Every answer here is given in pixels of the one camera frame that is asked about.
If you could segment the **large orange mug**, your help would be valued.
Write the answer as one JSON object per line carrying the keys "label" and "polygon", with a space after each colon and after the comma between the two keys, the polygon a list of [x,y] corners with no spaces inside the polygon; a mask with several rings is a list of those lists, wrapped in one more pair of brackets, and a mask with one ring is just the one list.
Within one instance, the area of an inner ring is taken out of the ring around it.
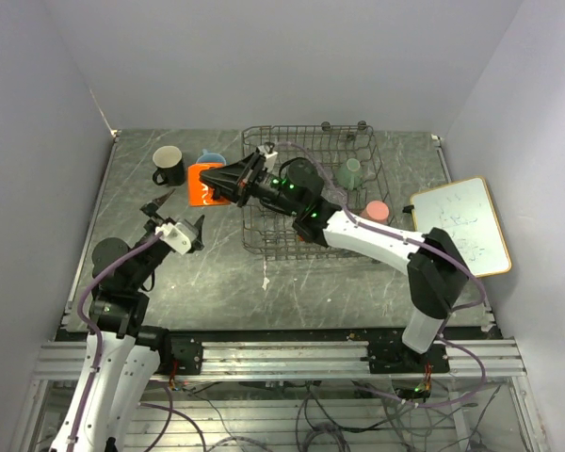
{"label": "large orange mug", "polygon": [[224,198],[215,198],[215,190],[200,181],[201,172],[204,170],[218,169],[222,163],[195,163],[187,169],[188,203],[192,207],[208,207],[228,205],[230,202]]}

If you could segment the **light blue mug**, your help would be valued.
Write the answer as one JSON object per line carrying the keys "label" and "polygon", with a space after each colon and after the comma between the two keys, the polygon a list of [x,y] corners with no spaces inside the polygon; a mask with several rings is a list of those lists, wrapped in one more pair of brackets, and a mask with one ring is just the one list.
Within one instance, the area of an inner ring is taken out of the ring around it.
{"label": "light blue mug", "polygon": [[201,155],[196,160],[197,164],[220,164],[222,166],[227,164],[226,158],[221,153],[215,153],[202,149]]}

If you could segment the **black mug white inside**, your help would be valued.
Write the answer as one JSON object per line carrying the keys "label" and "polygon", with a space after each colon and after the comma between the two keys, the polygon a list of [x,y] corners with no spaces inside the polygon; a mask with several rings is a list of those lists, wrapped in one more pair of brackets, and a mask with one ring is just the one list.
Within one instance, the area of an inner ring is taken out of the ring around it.
{"label": "black mug white inside", "polygon": [[176,146],[162,146],[153,153],[155,171],[152,179],[157,186],[182,186],[186,181],[182,151]]}

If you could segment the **mint green mug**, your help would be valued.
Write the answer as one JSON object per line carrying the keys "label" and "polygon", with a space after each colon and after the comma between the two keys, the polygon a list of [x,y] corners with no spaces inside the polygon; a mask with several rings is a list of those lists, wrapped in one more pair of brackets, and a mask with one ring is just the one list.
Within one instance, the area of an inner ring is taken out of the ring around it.
{"label": "mint green mug", "polygon": [[363,169],[356,158],[349,158],[335,172],[335,179],[345,190],[356,190],[363,183]]}

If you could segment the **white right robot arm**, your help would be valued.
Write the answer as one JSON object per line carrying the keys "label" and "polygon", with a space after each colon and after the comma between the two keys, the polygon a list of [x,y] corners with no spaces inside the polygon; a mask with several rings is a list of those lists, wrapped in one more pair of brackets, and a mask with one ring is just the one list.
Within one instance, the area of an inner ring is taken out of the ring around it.
{"label": "white right robot arm", "polygon": [[419,234],[352,214],[323,196],[323,176],[306,158],[283,164],[279,173],[268,164],[268,156],[256,151],[233,164],[204,169],[199,179],[216,197],[237,206],[255,199],[289,216],[306,243],[352,251],[406,275],[412,315],[395,357],[403,370],[419,371],[470,277],[449,234],[439,228]]}

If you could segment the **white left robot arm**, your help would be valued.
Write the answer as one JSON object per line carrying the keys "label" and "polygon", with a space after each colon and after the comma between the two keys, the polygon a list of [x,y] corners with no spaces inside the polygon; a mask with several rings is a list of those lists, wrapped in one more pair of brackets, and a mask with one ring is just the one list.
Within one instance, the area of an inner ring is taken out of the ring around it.
{"label": "white left robot arm", "polygon": [[169,330],[144,325],[147,283],[172,253],[202,250],[204,219],[163,218],[167,195],[141,207],[145,233],[134,246],[117,237],[91,254],[92,280],[77,306],[89,334],[79,379],[53,451],[120,451],[129,423],[153,374],[172,365]]}

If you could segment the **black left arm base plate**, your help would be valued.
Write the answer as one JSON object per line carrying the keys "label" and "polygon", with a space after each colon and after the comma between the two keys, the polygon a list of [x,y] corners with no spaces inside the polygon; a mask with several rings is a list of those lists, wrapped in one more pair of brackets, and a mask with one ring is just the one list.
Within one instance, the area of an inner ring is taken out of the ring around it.
{"label": "black left arm base plate", "polygon": [[193,376],[201,373],[203,347],[191,336],[171,335],[159,348],[159,356],[158,375]]}

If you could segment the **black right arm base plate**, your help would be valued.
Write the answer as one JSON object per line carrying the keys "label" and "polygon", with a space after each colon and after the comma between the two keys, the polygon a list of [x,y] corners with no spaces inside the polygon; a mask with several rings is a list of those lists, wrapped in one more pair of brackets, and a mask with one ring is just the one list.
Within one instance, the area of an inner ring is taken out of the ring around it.
{"label": "black right arm base plate", "polygon": [[406,347],[401,341],[369,342],[366,357],[371,374],[433,374],[450,370],[446,348],[433,345],[429,351],[419,354]]}

